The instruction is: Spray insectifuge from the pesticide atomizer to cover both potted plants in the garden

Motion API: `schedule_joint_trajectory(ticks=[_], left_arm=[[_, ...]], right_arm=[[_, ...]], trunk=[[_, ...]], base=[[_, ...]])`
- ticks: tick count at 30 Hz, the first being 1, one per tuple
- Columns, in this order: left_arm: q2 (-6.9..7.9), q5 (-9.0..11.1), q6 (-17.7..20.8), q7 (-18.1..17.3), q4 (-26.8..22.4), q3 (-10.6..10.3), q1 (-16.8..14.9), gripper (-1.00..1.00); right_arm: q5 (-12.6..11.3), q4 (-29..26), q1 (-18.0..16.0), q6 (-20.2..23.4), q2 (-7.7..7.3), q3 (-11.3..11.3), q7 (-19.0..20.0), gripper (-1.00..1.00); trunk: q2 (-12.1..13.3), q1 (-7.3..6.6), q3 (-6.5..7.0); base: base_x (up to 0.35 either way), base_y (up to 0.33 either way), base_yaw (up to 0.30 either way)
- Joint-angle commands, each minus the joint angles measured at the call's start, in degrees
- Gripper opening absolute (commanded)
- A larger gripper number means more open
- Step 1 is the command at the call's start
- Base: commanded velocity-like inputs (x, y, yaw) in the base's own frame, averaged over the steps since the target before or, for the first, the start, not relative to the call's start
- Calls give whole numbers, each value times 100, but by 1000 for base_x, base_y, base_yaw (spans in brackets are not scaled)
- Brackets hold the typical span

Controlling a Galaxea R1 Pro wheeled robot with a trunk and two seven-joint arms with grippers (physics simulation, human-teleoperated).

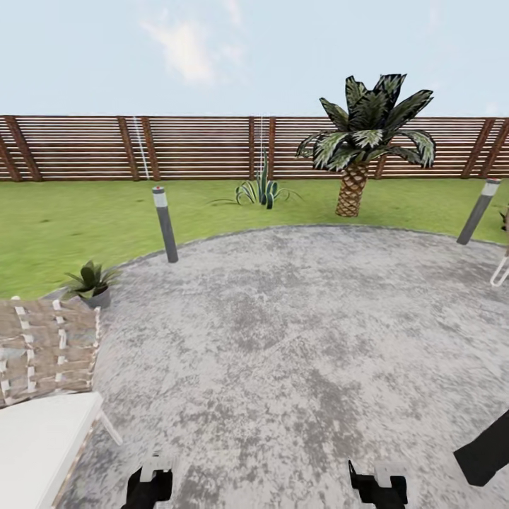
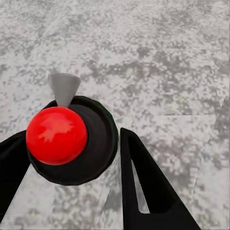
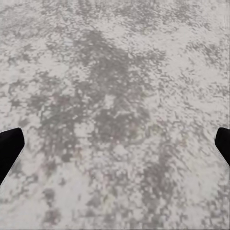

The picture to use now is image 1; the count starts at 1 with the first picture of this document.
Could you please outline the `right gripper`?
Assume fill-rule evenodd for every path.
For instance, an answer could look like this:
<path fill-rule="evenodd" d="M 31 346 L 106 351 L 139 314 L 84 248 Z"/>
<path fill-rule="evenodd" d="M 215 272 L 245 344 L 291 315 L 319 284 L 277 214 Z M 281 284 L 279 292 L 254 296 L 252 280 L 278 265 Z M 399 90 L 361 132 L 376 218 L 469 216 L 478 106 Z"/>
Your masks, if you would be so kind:
<path fill-rule="evenodd" d="M 363 503 L 374 503 L 377 509 L 385 509 L 388 504 L 395 503 L 404 507 L 408 503 L 406 496 L 406 482 L 401 476 L 391 476 L 392 488 L 380 487 L 374 475 L 357 474 L 351 460 L 350 477 L 352 488 L 359 490 Z"/>

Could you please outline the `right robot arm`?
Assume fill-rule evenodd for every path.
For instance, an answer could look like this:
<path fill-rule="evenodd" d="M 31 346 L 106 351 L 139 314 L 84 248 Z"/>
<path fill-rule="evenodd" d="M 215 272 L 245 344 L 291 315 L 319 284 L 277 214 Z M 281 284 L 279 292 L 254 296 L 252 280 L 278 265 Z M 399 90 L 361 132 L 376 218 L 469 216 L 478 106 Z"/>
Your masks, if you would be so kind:
<path fill-rule="evenodd" d="M 351 460 L 352 488 L 359 490 L 363 503 L 374 503 L 377 509 L 404 509 L 408 503 L 405 476 L 410 476 L 412 466 L 406 460 L 374 460 L 374 475 L 357 474 Z"/>

